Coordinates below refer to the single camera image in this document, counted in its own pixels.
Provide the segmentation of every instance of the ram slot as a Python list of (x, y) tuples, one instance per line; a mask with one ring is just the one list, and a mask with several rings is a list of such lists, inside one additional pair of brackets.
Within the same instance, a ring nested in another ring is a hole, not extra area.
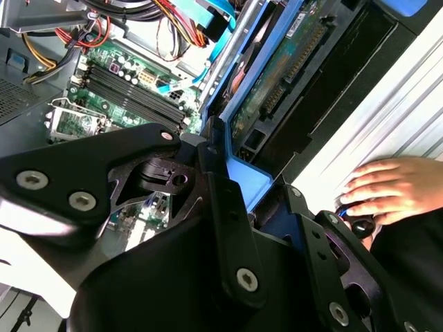
[(96, 80), (104, 85), (110, 86), (112, 89), (117, 88), (120, 92), (127, 98), (150, 108), (156, 113), (161, 114), (171, 120), (176, 120), (181, 122), (185, 113), (180, 111), (177, 107), (167, 103), (160, 97), (155, 95), (150, 91), (142, 90), (129, 82), (122, 80), (121, 78), (115, 76), (114, 74), (100, 68), (99, 66), (93, 65), (90, 68), (87, 77), (91, 80)]
[(147, 121), (160, 123), (173, 131), (176, 131), (178, 129), (177, 123), (170, 121), (162, 116), (159, 116), (158, 114), (152, 112), (146, 107), (143, 107), (137, 104), (136, 102), (124, 98), (124, 96), (122, 96), (121, 94), (101, 84), (98, 84), (95, 81), (87, 82), (86, 88), (90, 92), (99, 95), (100, 97), (112, 102), (113, 104), (123, 108), (126, 111), (129, 111), (131, 113), (136, 114), (137, 116), (140, 116), (141, 118)]

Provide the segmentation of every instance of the label sticker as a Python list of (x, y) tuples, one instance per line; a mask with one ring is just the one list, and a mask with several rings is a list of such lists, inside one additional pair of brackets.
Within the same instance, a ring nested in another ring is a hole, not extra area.
[(302, 23), (303, 19), (306, 16), (306, 12), (301, 12), (296, 20), (292, 23), (292, 26), (290, 27), (288, 33), (286, 34), (287, 38), (292, 38), (293, 34), (296, 33), (298, 27), (300, 26), (300, 24)]

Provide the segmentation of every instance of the motherboard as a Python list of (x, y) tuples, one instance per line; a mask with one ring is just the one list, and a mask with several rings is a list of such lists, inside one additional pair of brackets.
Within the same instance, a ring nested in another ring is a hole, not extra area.
[[(167, 68), (111, 41), (91, 48), (80, 56), (71, 78), (67, 91), (70, 102), (57, 109), (62, 114), (56, 116), (56, 124), (52, 123), (51, 132), (57, 133), (52, 139), (83, 138), (149, 122), (161, 123), (177, 134), (199, 133), (199, 91), (195, 87), (167, 94), (158, 90), (179, 80)], [(90, 121), (74, 113), (84, 110), (105, 118), (99, 130), (91, 130)]]

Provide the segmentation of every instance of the metal side panel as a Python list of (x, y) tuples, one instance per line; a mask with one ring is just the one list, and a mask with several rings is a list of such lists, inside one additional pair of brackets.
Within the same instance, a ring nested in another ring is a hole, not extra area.
[(443, 9), (295, 179), (313, 213), (333, 210), (353, 169), (443, 154)]

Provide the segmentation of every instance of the finger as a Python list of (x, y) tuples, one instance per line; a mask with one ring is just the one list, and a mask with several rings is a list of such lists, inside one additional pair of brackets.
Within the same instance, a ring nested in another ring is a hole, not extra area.
[(396, 169), (399, 167), (399, 162), (397, 159), (385, 159), (385, 160), (379, 160), (374, 161), (372, 163), (360, 166), (356, 168), (352, 175), (354, 177), (359, 177), (365, 174), (378, 172), (378, 171), (386, 171), (389, 169)]
[(361, 243), (368, 251), (370, 251), (372, 246), (372, 237), (366, 237), (365, 239), (361, 240)]
[(342, 204), (349, 204), (379, 197), (399, 196), (401, 192), (396, 184), (396, 181), (388, 181), (364, 185), (343, 195), (340, 198), (340, 202)]
[(414, 213), (410, 211), (389, 212), (376, 216), (374, 221), (378, 225), (390, 225), (391, 223), (396, 223), (413, 215)]
[(382, 214), (401, 211), (400, 197), (383, 197), (370, 202), (362, 203), (347, 209), (348, 216), (371, 216), (373, 214)]
[(388, 171), (377, 171), (369, 174), (362, 175), (354, 180), (350, 181), (344, 188), (343, 192), (350, 192), (356, 188), (363, 187), (364, 185), (369, 185), (371, 183), (380, 183), (398, 180), (400, 175), (393, 171), (392, 169)]

